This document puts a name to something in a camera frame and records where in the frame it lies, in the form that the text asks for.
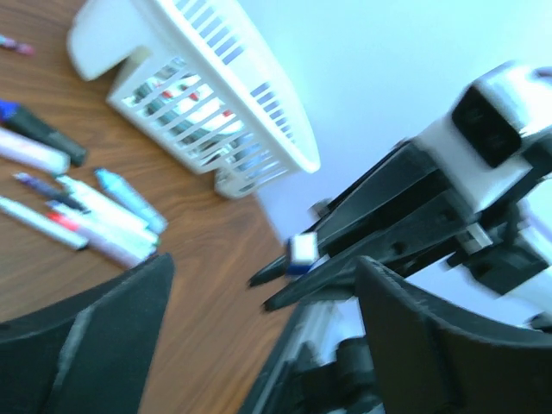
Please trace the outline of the pink clear pen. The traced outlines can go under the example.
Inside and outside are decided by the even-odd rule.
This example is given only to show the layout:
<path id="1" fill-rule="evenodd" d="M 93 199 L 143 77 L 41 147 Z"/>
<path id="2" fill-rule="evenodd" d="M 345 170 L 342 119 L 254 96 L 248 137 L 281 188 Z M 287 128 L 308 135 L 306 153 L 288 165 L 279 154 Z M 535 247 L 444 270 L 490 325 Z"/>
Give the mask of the pink clear pen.
<path id="1" fill-rule="evenodd" d="M 48 214 L 63 227 L 82 235 L 99 252 L 122 264 L 135 266 L 155 254 L 156 247 L 134 237 L 126 237 L 120 230 L 113 230 L 91 220 L 87 215 L 54 200 L 46 201 L 51 209 Z"/>

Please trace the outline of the light blue highlighter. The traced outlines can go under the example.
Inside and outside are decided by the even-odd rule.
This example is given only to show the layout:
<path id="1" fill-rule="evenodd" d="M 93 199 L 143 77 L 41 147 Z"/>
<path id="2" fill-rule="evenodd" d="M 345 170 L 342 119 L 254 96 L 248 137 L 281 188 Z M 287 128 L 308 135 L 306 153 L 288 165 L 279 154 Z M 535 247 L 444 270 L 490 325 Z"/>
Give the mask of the light blue highlighter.
<path id="1" fill-rule="evenodd" d="M 147 222 L 156 234 L 163 233 L 168 221 L 122 176 L 99 167 L 94 175 L 100 187 L 123 207 Z"/>

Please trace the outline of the purple black highlighter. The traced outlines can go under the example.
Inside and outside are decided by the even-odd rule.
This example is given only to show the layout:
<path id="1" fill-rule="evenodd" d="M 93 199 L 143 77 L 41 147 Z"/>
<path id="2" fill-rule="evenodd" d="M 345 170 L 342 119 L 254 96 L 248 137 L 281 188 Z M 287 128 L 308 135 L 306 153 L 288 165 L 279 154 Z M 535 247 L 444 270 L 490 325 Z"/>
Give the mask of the purple black highlighter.
<path id="1" fill-rule="evenodd" d="M 87 159 L 88 151 L 85 147 L 20 103 L 1 101 L 1 124 L 17 134 L 67 154 L 74 166 L 82 166 Z"/>

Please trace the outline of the pink highlighter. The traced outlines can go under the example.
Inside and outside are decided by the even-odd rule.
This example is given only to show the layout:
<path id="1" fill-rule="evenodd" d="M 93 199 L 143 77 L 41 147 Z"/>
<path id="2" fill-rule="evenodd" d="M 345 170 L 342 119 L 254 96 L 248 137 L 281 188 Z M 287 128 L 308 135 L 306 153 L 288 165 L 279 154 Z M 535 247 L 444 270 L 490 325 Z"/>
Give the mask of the pink highlighter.
<path id="1" fill-rule="evenodd" d="M 71 165 L 67 154 L 4 128 L 1 128 L 1 156 L 51 174 L 64 174 Z"/>

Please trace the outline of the lilac capped white marker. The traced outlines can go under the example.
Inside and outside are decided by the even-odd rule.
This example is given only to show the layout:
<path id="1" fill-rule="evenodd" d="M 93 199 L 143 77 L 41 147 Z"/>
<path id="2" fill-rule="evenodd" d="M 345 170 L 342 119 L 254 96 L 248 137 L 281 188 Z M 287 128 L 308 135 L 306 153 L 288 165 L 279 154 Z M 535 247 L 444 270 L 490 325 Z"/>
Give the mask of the lilac capped white marker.
<path id="1" fill-rule="evenodd" d="M 90 221 L 77 222 L 63 217 L 60 224 L 83 236 L 99 253 L 104 254 L 126 268 L 136 267 L 154 254 L 152 248 L 137 247 L 111 232 L 109 228 L 100 223 Z"/>

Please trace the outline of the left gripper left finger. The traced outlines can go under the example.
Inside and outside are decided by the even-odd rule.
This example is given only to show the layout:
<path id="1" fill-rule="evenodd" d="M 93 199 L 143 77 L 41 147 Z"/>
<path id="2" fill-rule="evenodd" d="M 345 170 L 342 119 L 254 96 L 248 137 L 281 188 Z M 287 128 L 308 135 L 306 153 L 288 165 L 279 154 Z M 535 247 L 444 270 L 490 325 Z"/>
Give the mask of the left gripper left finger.
<path id="1" fill-rule="evenodd" d="M 174 275 L 170 254 L 1 324 L 3 413 L 136 413 Z"/>

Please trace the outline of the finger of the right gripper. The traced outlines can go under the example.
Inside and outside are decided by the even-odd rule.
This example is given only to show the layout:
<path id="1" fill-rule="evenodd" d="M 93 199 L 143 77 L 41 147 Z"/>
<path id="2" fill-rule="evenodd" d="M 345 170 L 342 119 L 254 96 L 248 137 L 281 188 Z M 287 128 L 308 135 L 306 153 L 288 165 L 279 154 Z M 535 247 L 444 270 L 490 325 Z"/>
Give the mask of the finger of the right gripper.
<path id="1" fill-rule="evenodd" d="M 473 209 L 459 198 L 434 198 L 390 228 L 363 238 L 284 287 L 264 302 L 263 310 L 277 311 L 297 302 L 347 300 L 354 296 L 357 257 L 396 265 L 463 231 L 473 219 Z"/>
<path id="2" fill-rule="evenodd" d="M 363 238 L 390 228 L 448 188 L 436 163 L 413 143 L 405 142 L 329 201 L 309 230 L 317 233 L 320 254 L 330 259 Z M 390 267 L 410 276 L 448 252 L 447 239 Z"/>

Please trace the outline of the black capped white marker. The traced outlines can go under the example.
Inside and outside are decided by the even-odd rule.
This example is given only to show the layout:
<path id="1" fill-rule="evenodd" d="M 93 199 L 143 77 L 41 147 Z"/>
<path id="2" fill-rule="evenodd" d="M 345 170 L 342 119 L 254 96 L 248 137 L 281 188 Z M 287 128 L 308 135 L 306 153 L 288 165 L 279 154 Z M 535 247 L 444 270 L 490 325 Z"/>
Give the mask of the black capped white marker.
<path id="1" fill-rule="evenodd" d="M 88 247 L 88 240 L 83 236 L 12 199 L 1 197 L 1 212 L 72 250 L 79 251 Z"/>

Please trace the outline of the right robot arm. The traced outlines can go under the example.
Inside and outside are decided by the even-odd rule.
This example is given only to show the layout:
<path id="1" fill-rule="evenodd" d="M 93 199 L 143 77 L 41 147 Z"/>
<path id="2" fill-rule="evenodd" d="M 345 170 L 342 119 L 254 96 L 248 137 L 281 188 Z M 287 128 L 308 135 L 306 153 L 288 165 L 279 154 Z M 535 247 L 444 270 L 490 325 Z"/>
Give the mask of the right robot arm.
<path id="1" fill-rule="evenodd" d="M 537 276 L 550 260 L 522 235 L 519 202 L 551 170 L 551 143 L 522 154 L 529 170 L 486 208 L 470 208 L 427 151 L 404 141 L 330 201 L 307 229 L 325 261 L 299 265 L 290 254 L 255 273 L 250 286 L 298 274 L 298 280 L 267 299 L 276 311 L 303 299 L 350 298 L 354 258 L 368 256 L 401 277 L 446 260 L 464 267 L 480 284 L 506 294 Z"/>

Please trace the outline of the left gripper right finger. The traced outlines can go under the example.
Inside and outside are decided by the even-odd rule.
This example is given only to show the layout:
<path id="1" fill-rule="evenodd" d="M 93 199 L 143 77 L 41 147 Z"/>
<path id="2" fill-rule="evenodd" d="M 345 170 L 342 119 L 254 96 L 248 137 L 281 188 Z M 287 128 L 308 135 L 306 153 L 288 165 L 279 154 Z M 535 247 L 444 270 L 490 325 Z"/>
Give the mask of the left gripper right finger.
<path id="1" fill-rule="evenodd" d="M 367 256 L 354 274 L 387 413 L 551 411 L 549 334 L 464 310 Z"/>

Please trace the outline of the blue capped white marker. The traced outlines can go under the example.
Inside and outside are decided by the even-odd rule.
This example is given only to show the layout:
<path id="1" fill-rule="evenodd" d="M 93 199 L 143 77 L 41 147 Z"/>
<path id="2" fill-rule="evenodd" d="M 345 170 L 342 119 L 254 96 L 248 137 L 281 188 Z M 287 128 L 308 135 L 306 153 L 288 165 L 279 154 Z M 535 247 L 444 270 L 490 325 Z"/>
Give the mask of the blue capped white marker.
<path id="1" fill-rule="evenodd" d="M 317 233 L 296 234 L 286 243 L 285 275 L 304 275 L 310 271 L 319 258 Z"/>

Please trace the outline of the dark purple pen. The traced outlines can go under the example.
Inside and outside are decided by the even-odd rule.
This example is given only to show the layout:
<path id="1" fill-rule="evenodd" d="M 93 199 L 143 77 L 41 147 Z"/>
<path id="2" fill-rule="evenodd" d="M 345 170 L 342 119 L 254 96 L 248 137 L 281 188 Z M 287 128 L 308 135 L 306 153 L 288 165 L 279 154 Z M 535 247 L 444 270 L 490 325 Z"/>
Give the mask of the dark purple pen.
<path id="1" fill-rule="evenodd" d="M 39 179 L 33 175 L 30 175 L 26 172 L 16 172 L 12 174 L 12 177 L 19 183 L 39 193 L 47 200 L 60 202 L 71 209 L 78 210 L 81 212 L 91 211 L 85 204 L 79 202 L 74 196 L 70 195 L 67 191 L 63 191 L 61 189 L 53 187 L 46 181 Z"/>

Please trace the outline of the teal capped white marker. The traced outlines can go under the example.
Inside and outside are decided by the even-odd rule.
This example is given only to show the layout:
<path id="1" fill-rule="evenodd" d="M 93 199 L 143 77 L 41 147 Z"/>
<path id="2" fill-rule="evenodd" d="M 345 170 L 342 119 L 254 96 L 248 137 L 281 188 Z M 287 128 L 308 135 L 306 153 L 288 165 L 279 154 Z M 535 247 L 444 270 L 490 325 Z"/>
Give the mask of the teal capped white marker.
<path id="1" fill-rule="evenodd" d="M 147 228 L 148 223 L 134 213 L 129 212 L 115 201 L 107 198 L 83 181 L 72 179 L 67 175 L 59 175 L 54 180 L 62 185 L 67 193 L 87 207 L 99 219 L 121 229 L 141 236 L 155 247 L 160 244 L 159 237 Z"/>

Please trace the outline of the red pen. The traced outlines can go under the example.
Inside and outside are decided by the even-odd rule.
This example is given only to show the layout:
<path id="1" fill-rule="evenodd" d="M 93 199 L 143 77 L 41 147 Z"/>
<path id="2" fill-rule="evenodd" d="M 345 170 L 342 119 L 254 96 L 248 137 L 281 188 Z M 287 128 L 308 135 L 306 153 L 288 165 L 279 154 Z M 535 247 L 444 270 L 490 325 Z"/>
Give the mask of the red pen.
<path id="1" fill-rule="evenodd" d="M 0 47 L 26 56 L 31 56 L 35 53 L 34 48 L 28 43 L 17 41 L 3 34 L 0 35 Z"/>

